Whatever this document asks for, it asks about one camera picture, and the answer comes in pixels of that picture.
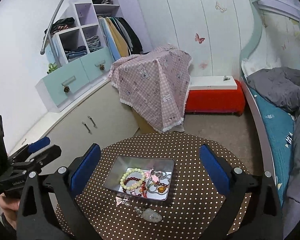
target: open jewelry box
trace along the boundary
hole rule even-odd
[[[149,189],[150,191],[147,192],[147,197],[144,198],[143,195],[138,196],[139,189],[141,187],[138,187],[135,189],[136,195],[131,195],[130,190],[127,190],[126,193],[123,192],[122,185],[120,185],[120,179],[122,176],[128,171],[133,170],[135,168],[140,169],[143,172],[150,171],[153,169],[154,171],[161,171],[161,177],[163,179],[160,179],[160,183],[167,185],[167,189],[161,193],[158,194],[159,186],[156,187],[156,185],[152,185]],[[174,181],[174,160],[173,159],[163,159],[163,158],[142,158],[142,157],[131,157],[131,156],[124,156],[124,155],[118,155],[116,160],[114,161],[114,164],[112,165],[111,170],[109,171],[108,176],[106,177],[106,180],[103,184],[103,186],[109,190],[113,190],[117,192],[117,196],[123,197],[123,198],[137,198],[142,201],[147,201],[150,203],[162,203],[163,201],[166,201],[169,196],[173,195],[173,181]],[[138,171],[130,173],[128,177],[134,177],[136,179],[141,179],[142,174]],[[148,182],[149,178],[145,179],[146,185],[151,185],[153,183]],[[127,183],[127,186],[131,186],[132,184],[136,183],[137,181],[129,181]]]

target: floor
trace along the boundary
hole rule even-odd
[[[241,116],[186,114],[184,128],[185,133],[222,144],[245,164],[250,174],[263,173],[258,133],[249,106]]]

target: polka dot tablecloth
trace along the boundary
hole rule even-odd
[[[197,239],[225,200],[199,159],[199,147],[204,143],[232,167],[241,167],[248,173],[244,164],[217,142],[181,133],[146,134],[103,149],[84,192],[76,198],[77,203],[103,239]],[[116,206],[116,193],[103,187],[117,155],[174,159],[178,177],[172,206],[150,205],[162,215],[161,222],[149,223],[137,217],[133,206],[142,207],[142,200],[131,200],[130,207]],[[246,194],[229,233],[239,228],[249,199],[250,194]],[[57,217],[63,230],[71,233],[59,207]]]

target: human hand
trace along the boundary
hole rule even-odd
[[[20,199],[8,198],[4,193],[0,195],[0,207],[8,223],[17,229],[17,212],[19,209]]]

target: yellow shirt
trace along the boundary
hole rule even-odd
[[[121,34],[118,32],[117,28],[114,26],[109,18],[105,18],[107,24],[109,25],[111,34],[113,36],[114,42],[117,45],[117,49],[121,57],[129,56],[128,45]]]

